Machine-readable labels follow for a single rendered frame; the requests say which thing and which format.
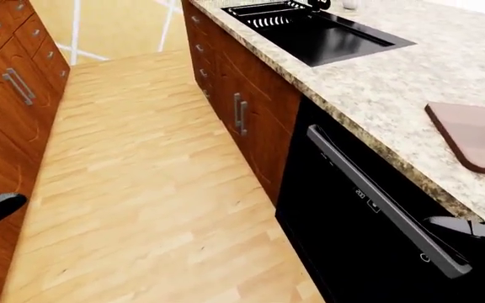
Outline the black dish rack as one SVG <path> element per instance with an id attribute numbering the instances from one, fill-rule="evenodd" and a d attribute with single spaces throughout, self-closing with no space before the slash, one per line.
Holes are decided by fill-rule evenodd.
<path id="1" fill-rule="evenodd" d="M 252 29 L 268 29 L 293 24 L 297 19 L 306 17 L 312 12 L 311 7 L 293 0 L 242 5 L 222 10 Z"/>

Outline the pinkish brown cutting board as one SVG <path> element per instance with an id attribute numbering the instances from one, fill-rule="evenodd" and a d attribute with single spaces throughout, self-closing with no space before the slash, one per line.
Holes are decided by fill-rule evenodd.
<path id="1" fill-rule="evenodd" d="M 485 174 L 485 107 L 428 103 L 424 110 L 461 165 Z"/>

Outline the black dishwasher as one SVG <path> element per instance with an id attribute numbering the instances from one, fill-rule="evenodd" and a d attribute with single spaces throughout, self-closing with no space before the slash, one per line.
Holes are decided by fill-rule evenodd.
<path id="1" fill-rule="evenodd" d="M 459 264 L 446 277 L 308 138 L 310 125 Z M 275 212 L 326 303 L 485 303 L 485 246 L 429 224 L 453 216 L 347 128 L 303 98 Z"/>

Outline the black kitchen sink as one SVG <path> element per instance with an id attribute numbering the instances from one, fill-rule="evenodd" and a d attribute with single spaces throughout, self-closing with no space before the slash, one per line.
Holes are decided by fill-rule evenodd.
<path id="1" fill-rule="evenodd" d="M 415 45 L 325 10 L 312 11 L 293 24 L 252 30 L 309 67 Z"/>

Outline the black faucet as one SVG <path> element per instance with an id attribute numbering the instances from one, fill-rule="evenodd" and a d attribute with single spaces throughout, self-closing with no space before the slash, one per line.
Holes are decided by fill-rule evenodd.
<path id="1" fill-rule="evenodd" d="M 308 5 L 313 12 L 320 12 L 331 7 L 332 0 L 307 0 Z"/>

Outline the wooden cabinet with dishwasher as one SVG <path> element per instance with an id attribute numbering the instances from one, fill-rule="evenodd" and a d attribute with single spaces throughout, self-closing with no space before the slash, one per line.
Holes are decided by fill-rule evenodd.
<path id="1" fill-rule="evenodd" d="M 195 81 L 270 200 L 279 196 L 301 93 L 190 0 L 181 0 Z M 198 17 L 195 24 L 192 16 Z M 198 52 L 201 45 L 204 52 Z M 208 77 L 200 75 L 204 69 Z M 233 94 L 248 103 L 247 135 L 234 124 Z"/>

